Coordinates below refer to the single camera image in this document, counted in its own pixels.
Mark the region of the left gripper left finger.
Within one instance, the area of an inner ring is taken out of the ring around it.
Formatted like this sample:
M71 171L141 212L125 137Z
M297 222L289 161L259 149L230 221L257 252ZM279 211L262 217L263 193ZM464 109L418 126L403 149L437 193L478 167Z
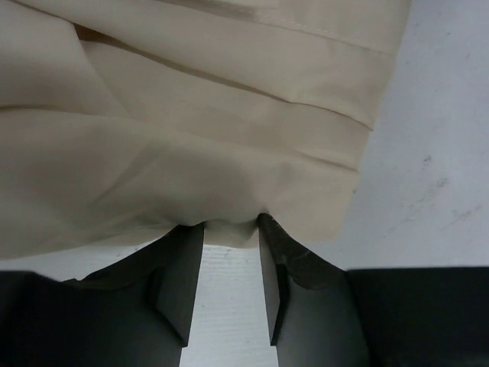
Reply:
M204 226L177 226L76 289L84 366L178 366L189 344Z

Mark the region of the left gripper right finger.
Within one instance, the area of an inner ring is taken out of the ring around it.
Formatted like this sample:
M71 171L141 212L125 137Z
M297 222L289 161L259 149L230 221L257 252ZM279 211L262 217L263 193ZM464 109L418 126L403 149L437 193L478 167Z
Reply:
M257 218L270 344L280 366L365 366L367 343L345 272Z

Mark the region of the beige trousers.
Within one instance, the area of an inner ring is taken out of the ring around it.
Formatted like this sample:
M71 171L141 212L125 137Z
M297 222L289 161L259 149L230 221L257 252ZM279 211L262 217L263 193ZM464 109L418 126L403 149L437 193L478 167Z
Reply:
M408 1L3 1L1 256L341 230Z

